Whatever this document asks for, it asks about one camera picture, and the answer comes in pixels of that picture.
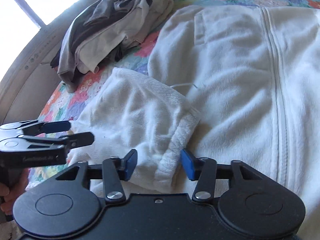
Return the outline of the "person's left hand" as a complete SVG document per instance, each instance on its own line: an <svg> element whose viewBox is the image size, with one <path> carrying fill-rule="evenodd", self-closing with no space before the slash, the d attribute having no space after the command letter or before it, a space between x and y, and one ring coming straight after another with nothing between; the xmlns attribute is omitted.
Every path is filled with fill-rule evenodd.
<svg viewBox="0 0 320 240"><path fill-rule="evenodd" d="M4 197L4 203L1 204L1 210L6 215L12 215L14 202L20 195L22 195L25 192L25 189L29 184L28 176L29 169L26 168L21 173L20 180L11 189L9 189L7 186L1 183L0 195L1 197Z"/></svg>

